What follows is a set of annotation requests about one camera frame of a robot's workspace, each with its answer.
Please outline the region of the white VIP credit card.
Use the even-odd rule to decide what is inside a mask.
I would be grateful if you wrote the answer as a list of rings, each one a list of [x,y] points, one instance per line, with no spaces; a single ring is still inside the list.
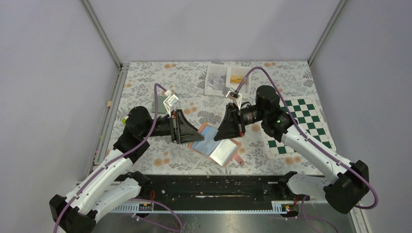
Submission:
[[[208,86],[210,86],[213,90],[217,91],[222,91],[225,87],[224,83],[218,80],[212,80],[208,83]]]

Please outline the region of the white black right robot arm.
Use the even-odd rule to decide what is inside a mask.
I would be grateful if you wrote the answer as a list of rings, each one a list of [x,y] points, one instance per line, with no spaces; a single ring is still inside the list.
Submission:
[[[368,166],[361,160],[351,162],[310,135],[286,106],[280,106],[285,101],[272,86],[260,86],[255,104],[244,108],[238,91],[226,87],[222,93],[231,102],[225,107],[215,141],[243,137],[247,125],[260,122],[269,137],[292,148],[322,173],[323,179],[294,171],[287,173],[278,188],[283,199],[291,200],[296,195],[325,198],[333,209],[347,214],[358,208],[361,199],[372,190]]]

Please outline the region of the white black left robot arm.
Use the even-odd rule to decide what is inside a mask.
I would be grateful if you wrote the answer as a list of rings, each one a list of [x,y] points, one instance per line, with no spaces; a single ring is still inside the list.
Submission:
[[[170,136],[176,144],[203,141],[181,109],[165,116],[151,117],[146,107],[133,108],[124,119],[124,130],[105,160],[87,178],[65,196],[55,195],[49,202],[53,231],[89,233],[97,222],[129,199],[153,197],[152,181],[141,172],[129,172],[114,189],[107,187],[133,166],[145,153],[151,136]]]

